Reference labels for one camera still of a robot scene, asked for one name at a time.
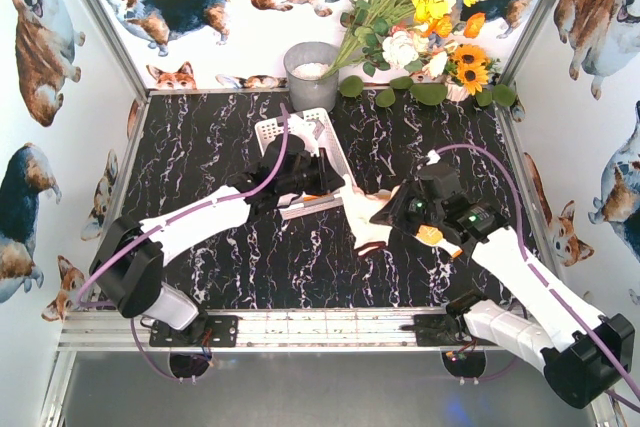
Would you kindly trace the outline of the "beige knit glove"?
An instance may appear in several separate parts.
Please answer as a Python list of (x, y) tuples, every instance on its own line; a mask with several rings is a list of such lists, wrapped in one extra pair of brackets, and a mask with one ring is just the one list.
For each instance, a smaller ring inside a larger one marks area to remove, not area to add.
[(355, 238), (354, 251), (358, 256), (362, 257), (388, 246), (391, 228), (374, 224), (370, 219), (386, 206), (395, 192), (396, 188), (366, 194), (351, 183), (346, 183), (340, 189), (346, 218)]

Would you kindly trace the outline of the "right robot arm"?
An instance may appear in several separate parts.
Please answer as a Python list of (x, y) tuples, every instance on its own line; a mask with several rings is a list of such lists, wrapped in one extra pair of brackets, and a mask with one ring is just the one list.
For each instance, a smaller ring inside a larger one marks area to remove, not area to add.
[(540, 371), (554, 393), (581, 409), (618, 381), (631, 388), (635, 329), (568, 288), (522, 244), (487, 202), (472, 201), (451, 166), (424, 166), (370, 219), (420, 242), (461, 254), (497, 278), (527, 311), (521, 317), (469, 292), (446, 307), (471, 337), (495, 344)]

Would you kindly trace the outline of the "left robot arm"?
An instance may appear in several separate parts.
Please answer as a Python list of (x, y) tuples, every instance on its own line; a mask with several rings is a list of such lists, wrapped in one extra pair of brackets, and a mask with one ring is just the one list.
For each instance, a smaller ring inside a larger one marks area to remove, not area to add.
[(202, 309), (165, 282), (164, 268), (212, 236), (287, 206), (304, 194), (322, 197), (344, 184), (325, 148), (312, 154), (300, 137), (281, 134), (259, 161), (207, 197), (144, 221), (129, 216), (114, 220), (91, 264), (89, 281), (125, 318), (150, 317), (178, 332), (200, 328)]

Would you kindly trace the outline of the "orange dotted glove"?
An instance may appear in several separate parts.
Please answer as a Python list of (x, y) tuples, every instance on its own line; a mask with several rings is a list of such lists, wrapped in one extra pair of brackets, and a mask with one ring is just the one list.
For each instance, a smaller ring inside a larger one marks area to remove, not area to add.
[(447, 241), (437, 227), (418, 225), (410, 220), (409, 204), (412, 202), (412, 197), (407, 188), (406, 184), (394, 187), (385, 206), (371, 217), (370, 222), (391, 227), (425, 246), (441, 249), (451, 258), (460, 256), (463, 253), (462, 249)]

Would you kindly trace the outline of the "grey metal bucket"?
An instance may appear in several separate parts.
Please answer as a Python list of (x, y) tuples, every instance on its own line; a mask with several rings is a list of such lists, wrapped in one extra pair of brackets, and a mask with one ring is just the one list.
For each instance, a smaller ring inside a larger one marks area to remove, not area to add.
[(339, 74), (332, 64), (337, 54), (338, 49), (325, 42), (298, 43), (285, 53), (283, 65), (294, 111), (334, 108)]

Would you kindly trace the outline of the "artificial flower bouquet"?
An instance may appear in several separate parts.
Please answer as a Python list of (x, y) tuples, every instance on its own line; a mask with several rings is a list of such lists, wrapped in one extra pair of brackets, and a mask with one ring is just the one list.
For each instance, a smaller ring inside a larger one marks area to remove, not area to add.
[(502, 38), (524, 20), (533, 0), (350, 0), (341, 16), (345, 29), (336, 57), (321, 77), (359, 65), (372, 77), (389, 70), (417, 77), (441, 79), (459, 88), (477, 105), (514, 104), (515, 91), (492, 81), (498, 59), (475, 44), (483, 28), (504, 21)]

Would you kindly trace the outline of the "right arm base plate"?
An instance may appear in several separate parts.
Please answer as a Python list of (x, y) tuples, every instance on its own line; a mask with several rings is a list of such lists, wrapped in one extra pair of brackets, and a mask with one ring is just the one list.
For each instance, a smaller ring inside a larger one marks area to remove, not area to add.
[(463, 347), (473, 340), (481, 347), (496, 347), (484, 339), (472, 338), (456, 319), (446, 314), (414, 315), (400, 330), (412, 333), (419, 347)]

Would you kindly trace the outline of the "aluminium front rail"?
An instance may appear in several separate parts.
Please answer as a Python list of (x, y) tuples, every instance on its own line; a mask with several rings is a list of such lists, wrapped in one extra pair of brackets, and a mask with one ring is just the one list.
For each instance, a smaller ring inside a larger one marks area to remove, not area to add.
[(243, 352), (282, 351), (375, 351), (416, 350), (410, 332), (400, 330), (417, 314), (446, 314), (438, 308), (306, 309), (213, 311), (211, 315), (239, 317), (236, 346), (151, 347), (154, 321), (130, 321), (116, 311), (75, 312), (63, 322), (58, 342), (60, 352), (134, 352), (141, 344), (149, 352), (215, 353), (236, 349)]

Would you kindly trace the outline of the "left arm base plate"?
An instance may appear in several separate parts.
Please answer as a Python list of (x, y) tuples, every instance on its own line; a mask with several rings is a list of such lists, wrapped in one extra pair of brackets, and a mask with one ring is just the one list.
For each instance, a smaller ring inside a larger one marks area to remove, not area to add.
[(235, 347), (239, 332), (239, 317), (234, 315), (204, 315), (197, 317), (182, 331), (155, 321), (151, 327), (151, 347)]

